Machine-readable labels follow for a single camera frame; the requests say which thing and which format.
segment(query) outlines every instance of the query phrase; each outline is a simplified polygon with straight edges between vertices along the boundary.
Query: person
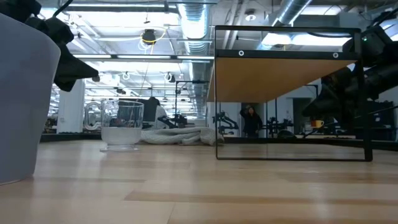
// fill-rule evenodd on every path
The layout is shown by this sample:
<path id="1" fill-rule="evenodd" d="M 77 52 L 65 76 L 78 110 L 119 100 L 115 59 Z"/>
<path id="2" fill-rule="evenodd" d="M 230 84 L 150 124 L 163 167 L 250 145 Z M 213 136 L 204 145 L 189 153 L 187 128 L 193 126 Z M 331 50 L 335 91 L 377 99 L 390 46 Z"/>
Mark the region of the person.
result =
<path id="1" fill-rule="evenodd" d="M 246 133 L 248 138 L 258 138 L 259 131 L 262 128 L 262 120 L 256 110 L 247 105 L 246 109 L 241 110 L 240 114 L 244 118 L 243 132 Z"/>
<path id="2" fill-rule="evenodd" d="M 167 116 L 166 110 L 160 105 L 160 101 L 157 98 L 154 98 L 151 96 L 149 100 L 154 100 L 157 103 L 156 106 L 156 114 L 155 114 L 155 121 L 150 123 L 152 125 L 151 130 L 155 129 L 164 129 L 167 127 L 167 125 L 161 121 L 159 121 L 157 118 L 161 118 L 163 116 Z"/>

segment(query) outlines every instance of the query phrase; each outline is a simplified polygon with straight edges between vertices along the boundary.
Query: pipe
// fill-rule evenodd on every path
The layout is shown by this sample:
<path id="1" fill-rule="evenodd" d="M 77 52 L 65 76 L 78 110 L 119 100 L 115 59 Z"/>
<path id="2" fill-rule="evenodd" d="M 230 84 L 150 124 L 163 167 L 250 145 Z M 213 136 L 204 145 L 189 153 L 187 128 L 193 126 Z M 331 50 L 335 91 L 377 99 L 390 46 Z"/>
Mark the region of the pipe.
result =
<path id="1" fill-rule="evenodd" d="M 240 8 L 240 12 L 239 12 L 239 17 L 238 20 L 236 21 L 236 26 L 240 26 L 244 17 L 244 13 L 246 12 L 246 8 L 248 6 L 249 0 L 243 0 L 243 3 L 241 5 Z M 231 42 L 228 45 L 228 49 L 232 49 L 232 47 L 234 46 L 235 43 L 235 39 L 236 36 L 238 35 L 238 31 L 234 30 L 234 32 L 232 33 L 232 37 L 231 37 Z"/>
<path id="2" fill-rule="evenodd" d="M 97 43 L 93 38 L 91 38 L 82 28 L 80 28 L 76 24 L 72 24 L 73 28 L 75 28 L 79 33 L 81 33 L 84 37 L 86 37 L 90 42 L 97 45 L 105 54 L 110 54 L 108 50 L 106 50 L 103 46 Z"/>
<path id="3" fill-rule="evenodd" d="M 80 18 L 80 22 L 86 27 L 96 38 L 100 38 L 101 36 L 93 29 L 91 26 L 82 18 Z"/>
<path id="4" fill-rule="evenodd" d="M 312 0 L 283 0 L 272 26 L 290 26 Z"/>
<path id="5" fill-rule="evenodd" d="M 206 4 L 179 4 L 178 11 L 181 15 L 181 28 L 183 36 L 186 39 L 204 39 L 208 35 L 209 28 L 209 7 Z M 207 55 L 210 44 L 207 42 L 185 42 L 185 48 L 189 55 Z M 192 73 L 192 80 L 208 80 L 206 77 L 207 64 L 192 63 L 190 65 L 190 72 Z M 202 95 L 202 87 L 194 85 L 196 107 L 198 115 L 203 113 L 205 105 L 204 97 Z"/>
<path id="6" fill-rule="evenodd" d="M 164 12 L 178 14 L 178 9 L 175 6 L 166 4 L 134 4 L 134 3 L 98 3 L 85 2 L 73 3 L 67 7 L 67 11 L 72 12 Z"/>
<path id="7" fill-rule="evenodd" d="M 235 20 L 236 10 L 238 9 L 238 2 L 239 2 L 239 0 L 235 0 L 234 3 L 232 3 L 231 14 L 229 15 L 229 21 L 226 23 L 227 26 L 232 25 L 232 23 Z M 225 31 L 222 49 L 226 48 L 226 44 L 228 43 L 228 37 L 229 37 L 230 33 L 231 33 L 230 30 Z"/>

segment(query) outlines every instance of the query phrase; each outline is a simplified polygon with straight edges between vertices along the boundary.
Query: cable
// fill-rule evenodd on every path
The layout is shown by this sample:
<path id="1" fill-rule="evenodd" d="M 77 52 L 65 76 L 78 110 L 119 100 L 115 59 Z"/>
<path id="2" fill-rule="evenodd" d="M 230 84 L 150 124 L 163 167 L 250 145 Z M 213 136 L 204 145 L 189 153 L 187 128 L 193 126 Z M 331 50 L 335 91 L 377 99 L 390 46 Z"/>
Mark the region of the cable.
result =
<path id="1" fill-rule="evenodd" d="M 368 22 L 373 22 L 373 20 L 365 18 L 365 17 L 362 15 L 362 13 L 359 13 L 359 15 L 362 16 L 362 18 L 363 18 L 364 20 L 366 20 L 366 21 L 368 21 Z"/>
<path id="2" fill-rule="evenodd" d="M 227 22 L 228 22 L 228 16 L 229 16 L 229 14 L 231 13 L 231 8 L 229 9 L 229 11 L 226 13 L 226 17 L 225 17 L 225 20 L 224 20 L 224 24 L 226 24 Z"/>
<path id="3" fill-rule="evenodd" d="M 305 86 L 305 87 L 307 87 L 307 89 L 310 90 L 310 92 L 316 96 L 316 94 L 310 89 L 310 87 L 308 87 L 308 86 Z"/>
<path id="4" fill-rule="evenodd" d="M 55 13 L 52 15 L 52 17 L 56 17 L 57 15 L 59 15 L 62 11 L 64 11 L 69 5 L 70 3 L 72 3 L 73 0 L 68 0 L 67 2 L 65 2 L 65 4 L 63 6 L 61 6 L 59 9 L 57 9 L 55 11 Z"/>
<path id="5" fill-rule="evenodd" d="M 144 43 L 142 42 L 142 40 L 140 39 L 140 41 L 138 42 L 138 49 L 146 51 L 146 50 L 150 49 L 150 46 L 145 46 Z"/>
<path id="6" fill-rule="evenodd" d="M 152 44 L 152 49 L 150 50 L 150 54 L 152 54 L 152 53 L 154 52 L 154 45 L 155 45 L 155 43 Z M 148 62 L 148 64 L 147 64 L 147 69 L 146 69 L 146 71 L 145 71 L 144 78 L 142 79 L 141 88 L 140 88 L 139 94 L 138 94 L 139 96 L 141 96 L 142 89 L 143 89 L 144 83 L 145 83 L 145 79 L 147 78 L 148 68 L 149 68 L 149 62 Z"/>
<path id="7" fill-rule="evenodd" d="M 377 22 L 374 26 L 379 26 L 382 22 L 384 22 L 389 16 L 394 15 L 396 12 L 398 12 L 398 7 L 385 15 L 383 18 L 380 19 L 379 22 Z"/>
<path id="8" fill-rule="evenodd" d="M 333 6 L 335 6 L 335 5 L 330 6 L 330 7 L 323 13 L 323 15 L 325 15 L 330 9 L 332 9 Z"/>

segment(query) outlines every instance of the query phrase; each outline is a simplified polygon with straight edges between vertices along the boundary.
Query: ventilation duct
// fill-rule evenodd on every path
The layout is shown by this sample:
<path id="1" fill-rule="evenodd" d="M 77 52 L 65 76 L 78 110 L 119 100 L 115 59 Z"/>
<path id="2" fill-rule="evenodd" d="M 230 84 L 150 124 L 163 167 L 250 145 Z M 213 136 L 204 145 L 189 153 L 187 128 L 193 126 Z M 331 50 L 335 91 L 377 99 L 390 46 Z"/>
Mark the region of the ventilation duct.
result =
<path id="1" fill-rule="evenodd" d="M 178 11 L 181 15 L 181 28 L 184 37 L 187 39 L 202 39 L 208 34 L 209 27 L 209 7 L 206 4 L 179 4 Z M 185 42 L 185 48 L 189 55 L 207 55 L 209 53 L 209 43 Z M 208 66 L 206 63 L 192 63 L 192 80 L 209 80 L 206 77 Z M 198 116 L 204 114 L 205 96 L 202 97 L 202 87 L 194 85 L 196 107 Z"/>
<path id="2" fill-rule="evenodd" d="M 283 0 L 280 4 L 276 19 L 271 26 L 291 26 L 303 12 L 303 10 L 311 3 L 312 0 Z M 258 50 L 269 50 L 270 46 L 259 44 Z"/>

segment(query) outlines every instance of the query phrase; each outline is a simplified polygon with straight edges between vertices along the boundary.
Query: metal rod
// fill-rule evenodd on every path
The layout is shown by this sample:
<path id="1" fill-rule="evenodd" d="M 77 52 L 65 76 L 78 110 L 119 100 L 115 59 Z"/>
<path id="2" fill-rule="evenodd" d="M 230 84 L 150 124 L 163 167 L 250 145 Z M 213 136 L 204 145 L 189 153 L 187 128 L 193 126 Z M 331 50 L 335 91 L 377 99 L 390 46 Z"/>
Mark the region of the metal rod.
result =
<path id="1" fill-rule="evenodd" d="M 238 30 L 238 31 L 268 31 L 268 32 L 326 32 L 326 33 L 361 33 L 359 28 L 340 27 L 269 27 L 269 26 L 215 26 L 216 30 Z"/>
<path id="2" fill-rule="evenodd" d="M 77 26 L 76 24 L 72 25 L 78 32 L 80 32 L 81 34 L 83 34 L 83 36 L 85 36 L 90 42 L 94 43 L 95 45 L 97 45 L 105 54 L 110 54 L 110 52 L 108 50 L 106 50 L 103 46 L 101 46 L 99 43 L 97 43 L 97 41 L 95 41 L 93 38 L 91 38 L 82 28 L 80 28 L 79 26 Z"/>
<path id="3" fill-rule="evenodd" d="M 304 85 L 304 86 L 313 86 L 313 87 L 315 87 L 315 96 L 317 96 L 318 97 L 318 85 L 315 85 L 315 84 L 308 84 L 308 85 Z"/>
<path id="4" fill-rule="evenodd" d="M 276 123 L 278 124 L 278 97 L 275 98 L 275 120 Z"/>
<path id="5" fill-rule="evenodd" d="M 80 22 L 86 27 L 95 37 L 100 38 L 101 36 L 83 19 L 80 18 Z"/>
<path id="6" fill-rule="evenodd" d="M 231 8 L 231 15 L 229 15 L 229 21 L 226 24 L 228 26 L 232 25 L 232 23 L 234 22 L 236 10 L 238 9 L 238 2 L 239 2 L 238 0 L 235 0 L 234 3 L 232 3 L 233 5 L 232 5 L 232 8 Z M 226 44 L 228 43 L 228 39 L 229 39 L 230 33 L 231 33 L 230 30 L 226 30 L 225 31 L 222 49 L 226 48 Z"/>
<path id="7" fill-rule="evenodd" d="M 334 58 L 331 52 L 310 52 L 310 51 L 281 51 L 281 50 L 245 50 L 240 56 L 240 50 L 216 50 L 218 57 L 233 58 L 289 58 L 289 59 L 315 59 L 315 60 L 359 60 L 357 52 L 341 52 L 338 58 Z"/>
<path id="8" fill-rule="evenodd" d="M 242 3 L 241 8 L 240 8 L 240 12 L 239 12 L 239 17 L 238 17 L 238 20 L 236 21 L 236 24 L 235 24 L 236 26 L 240 26 L 241 25 L 243 17 L 244 17 L 244 13 L 246 12 L 246 8 L 248 6 L 248 3 L 249 3 L 249 0 L 243 0 L 243 3 Z M 238 35 L 238 30 L 236 30 L 236 29 L 232 29 L 232 30 L 234 32 L 232 33 L 231 41 L 228 44 L 228 48 L 229 49 L 233 48 L 236 36 Z"/>
<path id="9" fill-rule="evenodd" d="M 214 33 L 214 38 L 216 39 L 216 36 L 217 36 L 217 31 L 215 30 L 215 33 Z M 214 113 L 214 117 L 215 118 L 217 118 L 217 69 L 216 69 L 216 66 L 217 66 L 217 60 L 216 60 L 216 58 L 217 58 L 217 53 L 216 53 L 216 44 L 214 45 L 214 58 L 215 58 L 215 60 L 214 60 L 214 105 L 215 105 L 215 113 Z M 218 129 L 217 129 L 217 121 L 216 122 L 214 122 L 214 124 L 215 124 L 215 137 L 216 137 L 216 159 L 219 159 L 218 158 Z"/>
<path id="10" fill-rule="evenodd" d="M 268 138 L 268 125 L 267 125 L 267 122 L 268 122 L 268 101 L 266 102 L 266 134 L 267 134 L 267 138 Z"/>
<path id="11" fill-rule="evenodd" d="M 179 82 L 175 82 L 175 113 L 174 113 L 174 117 L 176 117 L 177 115 L 177 92 L 178 92 L 178 83 Z"/>
<path id="12" fill-rule="evenodd" d="M 346 161 L 366 162 L 364 159 L 317 159 L 317 158 L 260 158 L 260 157 L 219 157 L 218 160 L 236 161 Z"/>
<path id="13" fill-rule="evenodd" d="M 366 85 L 365 85 L 365 74 L 363 72 L 363 58 L 362 58 L 362 39 L 361 34 L 354 35 L 354 47 L 355 51 L 360 54 L 361 58 L 355 63 L 354 74 L 358 80 L 359 90 L 359 110 L 362 115 L 363 123 L 363 149 L 366 161 L 373 160 L 372 150 L 372 136 L 370 133 L 369 116 L 368 116 L 368 97 L 366 96 Z"/>
<path id="14" fill-rule="evenodd" d="M 176 51 L 175 51 L 175 49 L 174 49 L 174 46 L 173 46 L 173 43 L 172 43 L 172 41 L 171 41 L 171 39 L 170 39 L 170 35 L 169 35 L 169 31 L 168 31 L 168 30 L 166 30 L 166 34 L 167 34 L 167 37 L 169 38 L 170 47 L 172 48 L 173 53 L 176 55 L 177 53 L 176 53 Z"/>
<path id="15" fill-rule="evenodd" d="M 393 109 L 396 109 L 396 108 L 398 108 L 398 105 L 397 106 L 391 106 L 389 108 L 384 108 L 384 109 L 377 110 L 377 111 L 373 111 L 373 112 L 368 113 L 368 115 L 373 115 L 373 114 L 376 114 L 376 113 L 385 112 L 385 111 L 393 110 Z"/>

